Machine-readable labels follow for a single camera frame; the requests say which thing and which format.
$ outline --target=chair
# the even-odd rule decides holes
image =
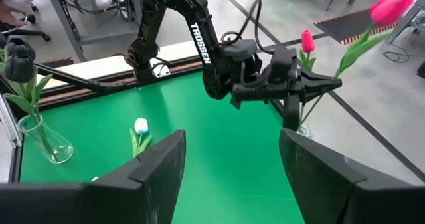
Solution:
[[[34,15],[27,15],[21,20],[29,21],[31,24],[35,23]],[[0,31],[7,38],[9,35],[33,35],[33,36],[41,36],[45,41],[50,41],[52,38],[43,31],[30,31],[26,29],[18,29],[18,27],[14,27],[12,25],[3,23],[0,21]]]

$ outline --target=robotic arm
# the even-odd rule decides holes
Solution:
[[[207,0],[142,0],[142,21],[136,40],[130,45],[126,61],[134,67],[139,80],[153,78],[149,61],[157,55],[155,40],[166,8],[178,11],[186,18],[192,38],[203,64],[203,84],[206,93],[221,100],[231,94],[231,104],[239,109],[243,101],[284,100],[284,127],[297,130],[299,105],[342,86],[341,80],[333,80],[298,68],[295,49],[285,47],[267,51],[258,42],[258,23],[255,37],[242,39],[249,17],[239,33],[227,32],[217,40],[208,12]],[[257,22],[261,0],[256,0],[250,14],[258,5]],[[233,40],[224,40],[229,34]],[[257,45],[272,55],[270,65],[262,72],[262,61],[256,54]]]

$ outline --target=white and blue tulip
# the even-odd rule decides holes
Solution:
[[[138,118],[134,123],[134,130],[138,134],[146,134],[149,131],[147,120],[145,118]]]

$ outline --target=leader arm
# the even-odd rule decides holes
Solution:
[[[284,127],[297,130],[300,103],[306,102],[342,85],[340,80],[320,76],[298,68],[294,49],[278,48],[270,65],[262,72],[262,61],[256,54],[260,43],[242,39],[249,20],[233,40],[219,42],[214,31],[207,0],[142,0],[142,21],[137,39],[131,44],[126,60],[134,67],[139,80],[152,78],[149,61],[157,55],[155,40],[166,8],[185,17],[203,64],[203,84],[207,94],[223,99],[231,94],[231,104],[237,109],[243,101],[284,101]]]

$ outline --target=black tulip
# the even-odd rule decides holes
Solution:
[[[34,76],[33,60],[28,56],[10,56],[7,60],[5,76],[10,81],[28,83]]]
[[[5,47],[7,44],[7,39],[4,34],[0,33],[0,48]]]
[[[35,51],[28,44],[28,42],[21,38],[12,38],[7,43],[7,54],[9,56],[16,56],[18,58],[21,57],[29,57],[33,61],[35,60]]]

